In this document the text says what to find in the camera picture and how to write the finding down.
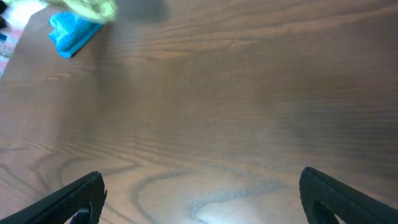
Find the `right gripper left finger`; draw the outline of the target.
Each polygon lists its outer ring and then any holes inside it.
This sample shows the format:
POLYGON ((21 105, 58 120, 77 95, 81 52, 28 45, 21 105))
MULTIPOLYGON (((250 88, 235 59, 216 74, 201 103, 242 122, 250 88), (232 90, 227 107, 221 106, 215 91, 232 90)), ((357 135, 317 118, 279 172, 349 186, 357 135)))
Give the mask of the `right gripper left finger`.
POLYGON ((98 223, 107 191, 94 171, 1 220, 3 224, 98 223))

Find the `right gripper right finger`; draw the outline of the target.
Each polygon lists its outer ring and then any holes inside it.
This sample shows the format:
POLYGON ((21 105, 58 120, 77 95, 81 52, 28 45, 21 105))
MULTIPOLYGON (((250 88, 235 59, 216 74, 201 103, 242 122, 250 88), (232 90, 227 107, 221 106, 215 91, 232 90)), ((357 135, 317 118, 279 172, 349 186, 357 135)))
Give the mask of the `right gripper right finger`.
POLYGON ((299 180, 300 199, 310 224, 396 224, 397 210, 326 175, 306 167, 299 180))

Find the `light green cloth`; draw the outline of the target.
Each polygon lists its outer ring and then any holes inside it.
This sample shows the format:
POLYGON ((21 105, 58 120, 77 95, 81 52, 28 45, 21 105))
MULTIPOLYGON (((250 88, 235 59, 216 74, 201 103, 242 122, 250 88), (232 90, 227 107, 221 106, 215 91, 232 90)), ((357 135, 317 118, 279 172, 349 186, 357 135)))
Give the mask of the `light green cloth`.
POLYGON ((47 4, 78 14, 95 22, 113 22, 118 16, 115 0, 44 0, 47 4))

